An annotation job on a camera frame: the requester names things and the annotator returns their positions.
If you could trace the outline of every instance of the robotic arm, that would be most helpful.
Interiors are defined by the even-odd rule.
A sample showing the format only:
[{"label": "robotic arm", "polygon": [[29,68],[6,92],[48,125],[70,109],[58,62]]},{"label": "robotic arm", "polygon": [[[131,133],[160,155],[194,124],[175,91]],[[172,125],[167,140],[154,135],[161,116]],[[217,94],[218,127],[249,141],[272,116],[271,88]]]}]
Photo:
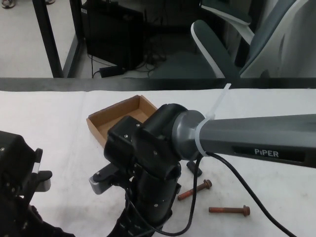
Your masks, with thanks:
[{"label": "robotic arm", "polygon": [[[104,156],[111,163],[89,179],[96,194],[112,185],[126,190],[125,209],[109,236],[149,237],[149,225],[162,229],[181,188],[179,161],[202,157],[195,132],[203,120],[197,111],[169,104],[144,124],[127,116],[109,130]],[[199,139],[207,153],[315,168],[315,134],[316,115],[305,115],[211,120]]]},{"label": "robotic arm", "polygon": [[39,171],[41,156],[23,137],[0,131],[0,237],[74,237],[44,222],[30,206],[35,192],[50,189],[52,172]]}]

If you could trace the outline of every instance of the computer tower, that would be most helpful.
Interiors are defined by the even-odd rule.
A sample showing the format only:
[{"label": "computer tower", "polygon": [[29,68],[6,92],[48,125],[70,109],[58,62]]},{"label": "computer tower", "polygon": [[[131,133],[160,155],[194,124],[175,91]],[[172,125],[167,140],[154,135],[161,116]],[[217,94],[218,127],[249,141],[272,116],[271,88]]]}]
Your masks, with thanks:
[{"label": "computer tower", "polygon": [[104,1],[81,9],[87,52],[127,70],[143,61],[143,13]]}]

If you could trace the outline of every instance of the brown cardboard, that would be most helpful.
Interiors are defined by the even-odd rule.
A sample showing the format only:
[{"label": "brown cardboard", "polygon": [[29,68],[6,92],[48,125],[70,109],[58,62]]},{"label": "brown cardboard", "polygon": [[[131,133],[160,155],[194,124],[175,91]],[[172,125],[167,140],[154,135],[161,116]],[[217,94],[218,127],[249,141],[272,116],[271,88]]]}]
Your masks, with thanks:
[{"label": "brown cardboard", "polygon": [[144,96],[136,95],[89,115],[87,124],[93,136],[104,148],[108,130],[124,116],[130,115],[138,121],[144,122],[156,110],[157,108]]}]

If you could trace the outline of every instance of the white paper surface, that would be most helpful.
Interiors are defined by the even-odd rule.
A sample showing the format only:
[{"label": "white paper surface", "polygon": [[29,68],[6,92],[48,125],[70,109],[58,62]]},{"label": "white paper surface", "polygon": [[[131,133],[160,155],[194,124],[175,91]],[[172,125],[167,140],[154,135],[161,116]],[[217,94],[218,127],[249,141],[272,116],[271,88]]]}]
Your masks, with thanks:
[{"label": "white paper surface", "polygon": [[[124,208],[124,191],[112,187],[97,196],[89,177],[109,162],[88,130],[88,115],[134,95],[156,107],[179,103],[206,114],[221,90],[145,92],[0,92],[0,130],[20,134],[34,150],[44,150],[41,170],[51,170],[51,189],[36,193],[35,205],[45,221],[77,237],[106,236]],[[230,90],[216,119],[316,114],[316,90]],[[316,169],[224,156],[240,172],[270,213],[297,236],[316,232]],[[182,161],[181,193],[191,189],[193,175]],[[237,178],[221,162],[204,158],[203,174],[213,187],[197,196],[193,224],[186,237],[286,236],[261,212]],[[175,200],[173,216],[163,230],[177,232],[188,221],[191,198]],[[209,206],[250,206],[247,218],[209,214]]]}]

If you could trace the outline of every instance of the person's foot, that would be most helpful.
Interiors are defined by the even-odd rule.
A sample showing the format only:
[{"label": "person's foot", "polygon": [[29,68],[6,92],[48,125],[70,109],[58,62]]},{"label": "person's foot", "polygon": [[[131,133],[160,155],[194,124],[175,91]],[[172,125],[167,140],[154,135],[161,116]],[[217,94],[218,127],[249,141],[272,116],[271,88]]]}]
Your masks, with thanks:
[{"label": "person's foot", "polygon": [[51,4],[53,4],[55,2],[55,0],[45,0],[45,3],[47,4],[47,5],[51,5]]},{"label": "person's foot", "polygon": [[13,8],[15,6],[15,0],[2,0],[1,5],[3,8],[6,8],[6,9]]}]

